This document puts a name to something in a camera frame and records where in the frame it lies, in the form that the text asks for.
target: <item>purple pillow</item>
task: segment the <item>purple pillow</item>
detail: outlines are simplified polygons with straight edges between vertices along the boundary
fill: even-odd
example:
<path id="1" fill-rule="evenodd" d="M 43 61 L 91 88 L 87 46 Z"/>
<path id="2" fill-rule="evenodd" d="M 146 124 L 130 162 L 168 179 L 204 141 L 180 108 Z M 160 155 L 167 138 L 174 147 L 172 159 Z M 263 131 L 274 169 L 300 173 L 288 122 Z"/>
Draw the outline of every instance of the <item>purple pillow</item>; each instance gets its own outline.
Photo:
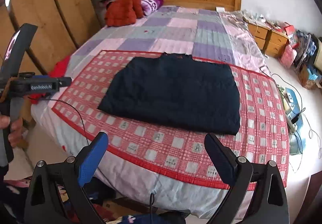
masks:
<path id="1" fill-rule="evenodd" d="M 163 5 L 163 0 L 141 0 L 144 15 L 151 15 Z"/>

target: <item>white floor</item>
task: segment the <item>white floor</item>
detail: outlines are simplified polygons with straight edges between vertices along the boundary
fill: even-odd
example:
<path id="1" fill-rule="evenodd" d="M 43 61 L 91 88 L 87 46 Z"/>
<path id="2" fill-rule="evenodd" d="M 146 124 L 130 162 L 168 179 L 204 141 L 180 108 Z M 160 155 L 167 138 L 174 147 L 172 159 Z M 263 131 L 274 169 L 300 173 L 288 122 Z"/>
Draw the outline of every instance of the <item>white floor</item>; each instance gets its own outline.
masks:
<path id="1" fill-rule="evenodd" d="M 266 62 L 271 73 L 279 74 L 285 81 L 292 84 L 300 92 L 303 99 L 303 107 L 306 107 L 304 114 L 307 116 L 313 130 L 322 136 L 322 94 L 320 90 L 304 89 L 300 85 L 295 72 L 293 70 L 284 69 L 276 59 L 268 58 Z M 273 76 L 273 78 L 277 84 L 288 86 L 277 76 Z M 309 126 L 304 119 L 304 126 L 302 127 L 301 135 L 305 136 L 308 135 L 308 133 Z M 304 150 L 303 157 L 301 155 L 295 155 L 291 156 L 289 159 L 289 162 L 295 171 L 293 172 L 292 167 L 289 167 L 288 183 L 286 187 L 290 223 L 293 223 L 302 206 L 309 176 L 322 170 L 322 159 L 319 159 L 318 157 L 318 139 L 316 136 L 312 139 L 307 139 L 307 146 Z M 29 142 L 30 146 L 27 154 L 32 165 L 35 165 L 39 160 L 45 160 L 47 163 L 61 162 L 68 156 L 50 137 L 43 133 L 38 126 L 29 133 Z M 32 169 L 26 163 L 21 151 L 16 151 L 15 159 L 11 163 L 10 171 L 6 176 L 7 179 L 21 179 L 30 176 L 31 172 Z M 203 224 L 206 222 L 207 220 L 200 220 L 191 215 L 186 219 L 187 224 Z"/>

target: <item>pink plastic bag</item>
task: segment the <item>pink plastic bag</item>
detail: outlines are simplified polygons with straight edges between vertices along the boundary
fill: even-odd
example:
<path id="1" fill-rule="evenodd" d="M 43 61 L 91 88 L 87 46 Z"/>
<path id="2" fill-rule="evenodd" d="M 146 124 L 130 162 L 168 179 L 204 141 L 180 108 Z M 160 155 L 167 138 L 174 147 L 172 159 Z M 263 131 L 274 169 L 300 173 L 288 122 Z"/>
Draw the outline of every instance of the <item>pink plastic bag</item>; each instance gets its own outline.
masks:
<path id="1" fill-rule="evenodd" d="M 284 53 L 280 58 L 280 63 L 285 68 L 290 68 L 296 55 L 297 55 L 296 50 L 292 49 L 292 47 L 290 45 L 286 45 Z"/>

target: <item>brown strap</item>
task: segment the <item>brown strap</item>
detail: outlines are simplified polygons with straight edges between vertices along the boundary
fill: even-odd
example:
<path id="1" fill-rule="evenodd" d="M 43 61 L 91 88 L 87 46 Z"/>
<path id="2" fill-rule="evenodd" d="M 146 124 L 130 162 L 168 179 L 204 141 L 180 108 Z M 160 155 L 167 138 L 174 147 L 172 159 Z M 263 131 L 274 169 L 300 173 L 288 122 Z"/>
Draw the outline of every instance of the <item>brown strap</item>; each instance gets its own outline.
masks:
<path id="1" fill-rule="evenodd" d="M 11 77 L 8 79 L 8 82 L 4 87 L 4 91 L 2 92 L 2 96 L 0 97 L 0 103 L 4 102 L 4 100 L 6 99 L 8 91 L 10 89 L 11 81 L 14 81 L 16 79 L 18 79 L 18 77 Z"/>

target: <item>folded dark garment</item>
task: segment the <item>folded dark garment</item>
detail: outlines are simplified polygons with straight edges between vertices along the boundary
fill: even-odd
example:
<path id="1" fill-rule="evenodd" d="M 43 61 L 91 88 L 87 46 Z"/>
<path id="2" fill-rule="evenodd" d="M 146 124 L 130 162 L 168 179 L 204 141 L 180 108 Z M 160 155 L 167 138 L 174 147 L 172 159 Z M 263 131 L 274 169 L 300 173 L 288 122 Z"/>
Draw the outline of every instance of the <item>folded dark garment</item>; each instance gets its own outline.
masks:
<path id="1" fill-rule="evenodd" d="M 191 55 L 133 58 L 115 75 L 98 109 L 198 132 L 236 135 L 240 127 L 230 66 L 194 61 Z"/>

